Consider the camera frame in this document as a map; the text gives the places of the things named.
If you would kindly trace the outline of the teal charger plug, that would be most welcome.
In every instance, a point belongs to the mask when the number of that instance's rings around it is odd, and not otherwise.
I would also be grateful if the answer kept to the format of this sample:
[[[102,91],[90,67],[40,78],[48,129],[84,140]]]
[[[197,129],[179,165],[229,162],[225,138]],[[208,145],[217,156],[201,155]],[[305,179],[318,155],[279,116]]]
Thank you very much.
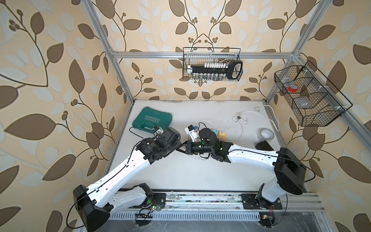
[[[219,134],[219,130],[216,130],[216,129],[212,129],[212,132],[214,132],[216,136],[218,136]]]

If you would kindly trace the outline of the yellow charger plug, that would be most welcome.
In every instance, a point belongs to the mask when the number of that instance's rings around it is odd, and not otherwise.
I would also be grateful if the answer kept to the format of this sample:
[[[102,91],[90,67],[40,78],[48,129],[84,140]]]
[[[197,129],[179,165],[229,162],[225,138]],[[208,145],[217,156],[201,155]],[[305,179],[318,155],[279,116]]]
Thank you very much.
[[[219,140],[226,140],[227,139],[227,133],[223,131],[219,131],[217,135]]]

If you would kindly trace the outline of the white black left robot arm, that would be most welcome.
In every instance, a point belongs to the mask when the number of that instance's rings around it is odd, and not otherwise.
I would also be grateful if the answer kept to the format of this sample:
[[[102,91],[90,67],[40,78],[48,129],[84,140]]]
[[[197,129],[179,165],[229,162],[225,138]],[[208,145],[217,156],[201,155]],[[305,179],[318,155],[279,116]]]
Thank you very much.
[[[73,190],[75,209],[83,222],[83,228],[94,232],[110,217],[113,210],[125,206],[140,206],[150,199],[151,189],[141,184],[118,196],[115,194],[135,175],[155,161],[167,157],[181,146],[180,133],[168,127],[162,134],[145,138],[134,145],[128,158],[95,183],[79,185]]]

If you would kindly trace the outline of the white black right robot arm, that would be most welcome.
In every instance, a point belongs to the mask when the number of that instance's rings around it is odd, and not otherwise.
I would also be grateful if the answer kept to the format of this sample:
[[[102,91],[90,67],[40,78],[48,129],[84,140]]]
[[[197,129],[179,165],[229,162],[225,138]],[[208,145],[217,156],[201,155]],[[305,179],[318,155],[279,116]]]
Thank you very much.
[[[207,154],[220,162],[241,163],[254,166],[275,174],[269,182],[263,183],[252,200],[260,208],[273,205],[286,194],[304,193],[305,166],[289,149],[266,151],[244,148],[231,142],[221,141],[214,132],[204,128],[196,135],[189,132],[190,140],[183,142],[177,151],[185,155]]]

